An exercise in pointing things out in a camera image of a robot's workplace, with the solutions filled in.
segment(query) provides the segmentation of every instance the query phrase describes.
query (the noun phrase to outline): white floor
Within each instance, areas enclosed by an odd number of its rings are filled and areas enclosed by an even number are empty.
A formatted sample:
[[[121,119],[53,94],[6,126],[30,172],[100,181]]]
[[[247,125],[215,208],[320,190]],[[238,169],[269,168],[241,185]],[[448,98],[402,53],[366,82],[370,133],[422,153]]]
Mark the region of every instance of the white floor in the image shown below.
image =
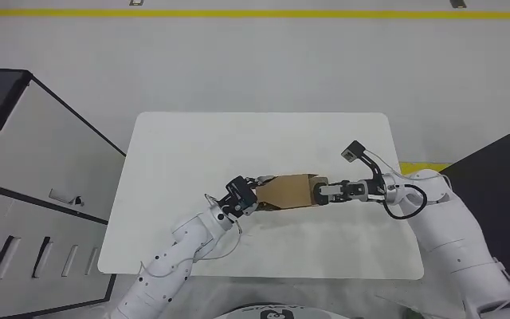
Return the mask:
[[[2,17],[0,57],[1,67],[32,71],[123,150],[144,111],[384,112],[401,161],[453,162],[510,133],[509,28],[509,21]],[[130,280],[120,276],[114,301]],[[455,293],[431,293],[427,282],[192,278],[162,317],[211,319],[275,301],[397,318],[399,306],[375,296],[385,291],[458,318]]]

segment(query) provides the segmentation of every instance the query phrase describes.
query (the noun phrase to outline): door handle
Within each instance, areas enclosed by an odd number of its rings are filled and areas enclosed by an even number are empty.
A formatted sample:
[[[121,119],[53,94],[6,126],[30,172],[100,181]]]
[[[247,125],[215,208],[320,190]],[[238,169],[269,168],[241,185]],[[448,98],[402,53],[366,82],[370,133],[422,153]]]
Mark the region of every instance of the door handle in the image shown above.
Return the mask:
[[[60,197],[54,189],[51,189],[51,191],[49,191],[48,197],[50,197],[51,199],[55,199],[61,203],[66,203],[68,205],[80,205],[82,207],[85,205],[85,202],[83,201],[83,199],[81,199],[81,196],[76,196],[71,200],[67,200]]]

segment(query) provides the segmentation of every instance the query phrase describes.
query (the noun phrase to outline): white cabinet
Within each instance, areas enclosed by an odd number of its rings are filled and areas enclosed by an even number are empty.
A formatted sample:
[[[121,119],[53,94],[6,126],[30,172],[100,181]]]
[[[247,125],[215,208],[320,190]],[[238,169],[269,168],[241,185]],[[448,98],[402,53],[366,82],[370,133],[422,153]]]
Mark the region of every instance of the white cabinet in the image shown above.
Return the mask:
[[[109,299],[97,260],[124,158],[31,73],[0,69],[0,317]]]
[[[36,82],[0,131],[0,156],[0,187],[108,220],[124,156]]]
[[[97,259],[106,225],[16,199],[2,213],[0,317],[104,298],[110,275]]]

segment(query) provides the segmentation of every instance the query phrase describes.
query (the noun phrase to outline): black cable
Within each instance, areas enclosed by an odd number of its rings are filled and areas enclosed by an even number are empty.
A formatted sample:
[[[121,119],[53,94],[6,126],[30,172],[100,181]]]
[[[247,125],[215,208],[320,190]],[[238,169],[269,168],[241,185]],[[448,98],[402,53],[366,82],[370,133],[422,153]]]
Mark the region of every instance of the black cable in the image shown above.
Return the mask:
[[[420,205],[420,207],[416,211],[414,211],[412,214],[409,214],[409,215],[406,215],[406,216],[397,216],[397,215],[394,215],[390,211],[390,208],[388,207],[388,204],[386,204],[386,200],[383,200],[382,201],[382,205],[384,206],[384,209],[386,210],[388,215],[391,218],[393,218],[393,219],[399,219],[399,220],[410,219],[411,217],[414,217],[414,216],[418,215],[421,211],[423,211],[423,208],[425,208],[425,206],[427,206],[427,201],[428,201],[427,194],[420,187],[412,185],[412,184],[404,184],[404,187],[413,188],[416,191],[418,191],[420,194],[422,194],[422,196],[423,196],[422,205]]]

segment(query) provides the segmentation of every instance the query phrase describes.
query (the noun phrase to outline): cabinet door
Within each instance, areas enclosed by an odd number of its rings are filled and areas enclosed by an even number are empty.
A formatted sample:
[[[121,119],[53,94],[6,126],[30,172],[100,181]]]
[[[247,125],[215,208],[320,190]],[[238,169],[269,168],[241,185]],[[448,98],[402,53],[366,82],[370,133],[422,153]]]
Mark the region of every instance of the cabinet door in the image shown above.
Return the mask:
[[[105,225],[5,196],[0,210],[0,317],[104,299]]]
[[[124,156],[35,82],[0,131],[0,158],[0,187],[108,220]]]

